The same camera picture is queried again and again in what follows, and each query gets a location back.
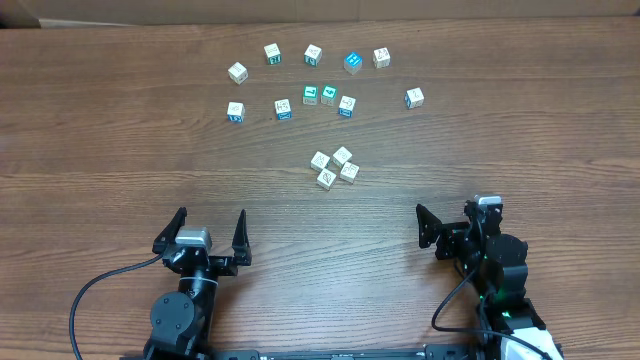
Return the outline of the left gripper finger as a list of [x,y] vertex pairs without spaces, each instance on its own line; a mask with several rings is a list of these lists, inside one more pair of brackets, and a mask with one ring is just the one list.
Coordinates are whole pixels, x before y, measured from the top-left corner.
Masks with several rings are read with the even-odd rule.
[[234,262],[239,266],[250,266],[252,252],[248,239],[246,211],[242,210],[238,218],[235,233],[232,240]]
[[180,207],[176,211],[172,220],[155,238],[152,246],[152,252],[154,254],[162,254],[170,244],[175,243],[175,238],[180,228],[185,225],[186,217],[187,209],[185,207]]

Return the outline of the block green R number five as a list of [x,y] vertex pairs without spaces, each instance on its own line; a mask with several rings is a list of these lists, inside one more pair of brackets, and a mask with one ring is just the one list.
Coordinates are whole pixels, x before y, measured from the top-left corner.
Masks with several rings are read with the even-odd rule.
[[359,169],[360,167],[358,165],[351,162],[345,162],[343,167],[341,168],[339,177],[341,180],[353,184],[359,173]]

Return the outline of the block yellow C side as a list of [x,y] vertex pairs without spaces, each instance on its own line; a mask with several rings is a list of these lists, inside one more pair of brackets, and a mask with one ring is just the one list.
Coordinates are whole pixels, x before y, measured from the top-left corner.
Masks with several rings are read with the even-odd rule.
[[353,157],[353,154],[344,146],[336,150],[332,155],[332,161],[338,167],[342,168]]

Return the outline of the block green F side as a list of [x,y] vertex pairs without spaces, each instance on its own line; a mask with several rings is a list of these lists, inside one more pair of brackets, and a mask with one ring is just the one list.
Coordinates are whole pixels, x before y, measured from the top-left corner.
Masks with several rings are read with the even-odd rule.
[[322,172],[328,167],[330,161],[331,158],[328,155],[317,151],[310,161],[310,167],[317,172]]

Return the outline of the block blue T side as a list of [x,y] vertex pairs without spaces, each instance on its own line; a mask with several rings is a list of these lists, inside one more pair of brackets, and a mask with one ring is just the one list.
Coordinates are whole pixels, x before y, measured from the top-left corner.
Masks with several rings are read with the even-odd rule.
[[419,87],[405,92],[404,101],[408,109],[414,109],[423,105],[425,96]]

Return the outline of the umbrella block blue side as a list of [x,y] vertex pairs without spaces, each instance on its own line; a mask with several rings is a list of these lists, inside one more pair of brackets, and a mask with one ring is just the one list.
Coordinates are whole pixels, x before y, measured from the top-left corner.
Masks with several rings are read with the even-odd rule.
[[339,103],[338,113],[341,116],[351,118],[354,113],[355,105],[356,105],[355,98],[343,95]]

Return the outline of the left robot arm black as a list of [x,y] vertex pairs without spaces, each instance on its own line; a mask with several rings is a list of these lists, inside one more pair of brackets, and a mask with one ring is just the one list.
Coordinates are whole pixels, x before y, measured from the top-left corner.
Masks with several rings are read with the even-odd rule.
[[235,276],[239,267],[252,263],[245,211],[238,218],[231,256],[213,255],[209,230],[186,225],[186,217],[187,209],[179,208],[153,243],[152,252],[180,279],[178,289],[161,295],[151,308],[144,359],[210,359],[218,279]]

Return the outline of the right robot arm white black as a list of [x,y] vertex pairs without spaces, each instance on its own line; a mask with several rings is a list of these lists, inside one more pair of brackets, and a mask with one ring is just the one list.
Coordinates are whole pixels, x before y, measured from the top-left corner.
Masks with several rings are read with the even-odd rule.
[[[418,204],[419,246],[436,246],[439,260],[454,261],[461,282],[440,303],[431,319],[438,332],[474,335],[476,344],[426,345],[426,359],[562,360],[560,344],[526,297],[528,244],[500,229],[503,202],[498,195],[477,195],[465,202],[465,221],[442,222]],[[476,327],[437,323],[445,306],[470,284],[479,295]]]

